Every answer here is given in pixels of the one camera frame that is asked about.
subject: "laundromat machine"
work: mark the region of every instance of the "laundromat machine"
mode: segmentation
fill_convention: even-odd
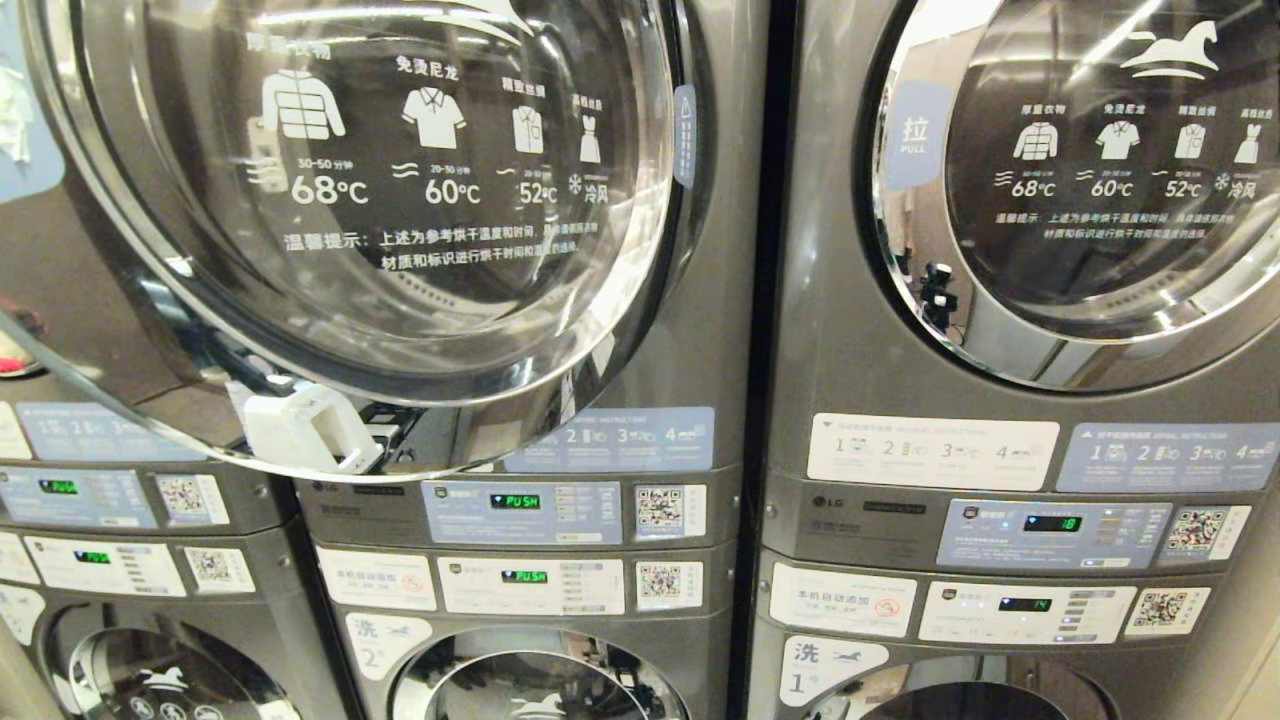
[[[1277,56],[1275,3],[799,3],[750,717],[1229,715]]]

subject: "dryer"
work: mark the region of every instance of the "dryer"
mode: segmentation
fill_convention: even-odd
[[[1094,698],[1047,717],[1225,703],[1263,639],[1233,628],[1280,614],[1275,5],[796,17],[750,716],[957,676],[795,659],[858,652]],[[1080,632],[1100,588],[1115,632]],[[915,711],[1021,697],[951,691]]]
[[[301,523],[13,538],[0,615],[68,717],[358,717]]]

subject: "horse logo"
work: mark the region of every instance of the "horse logo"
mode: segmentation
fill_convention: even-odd
[[[1157,37],[1156,33],[1149,31],[1133,32],[1129,33],[1129,40],[1146,40],[1151,42],[1147,50],[1135,58],[1130,58],[1121,63],[1121,68],[1140,68],[1143,65],[1165,65],[1160,68],[1139,69],[1133,74],[1133,77],[1185,77],[1193,79],[1204,79],[1204,76],[1197,73],[1196,70],[1188,70],[1184,68],[1170,68],[1169,63],[1181,63],[1190,65],[1199,65],[1202,68],[1208,68],[1216,70],[1217,63],[1208,59],[1204,54],[1206,42],[1217,42],[1217,26],[1213,20],[1203,20],[1197,23],[1181,40],[1170,40],[1167,37]]]

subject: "washing machine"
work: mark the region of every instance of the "washing machine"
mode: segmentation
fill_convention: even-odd
[[[483,465],[596,400],[580,470],[740,460],[762,3],[5,12],[0,160],[40,182],[0,205],[0,331],[111,411],[311,479]]]
[[[1276,6],[796,18],[750,716],[1221,706],[1280,614]]]
[[[358,717],[305,528],[5,536],[0,615],[68,717]]]

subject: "dress icon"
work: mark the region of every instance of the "dress icon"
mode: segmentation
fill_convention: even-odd
[[[529,105],[521,105],[511,111],[512,131],[516,136],[516,151],[541,155],[543,115]]]
[[[582,150],[577,154],[582,163],[600,161],[600,141],[595,137],[595,118],[582,115]]]
[[[323,79],[306,70],[278,70],[262,81],[262,127],[284,137],[329,140],[347,135],[338,101]]]
[[[1057,128],[1051,123],[1032,123],[1018,135],[1014,158],[1020,160],[1044,160],[1057,158]]]
[[[407,123],[417,123],[417,143],[422,147],[457,150],[457,131],[467,126],[457,101],[434,87],[410,92],[401,117]]]
[[[1240,142],[1240,149],[1235,151],[1235,161],[1244,165],[1253,165],[1258,161],[1258,136],[1262,135],[1262,126],[1249,124],[1245,128],[1244,141]]]

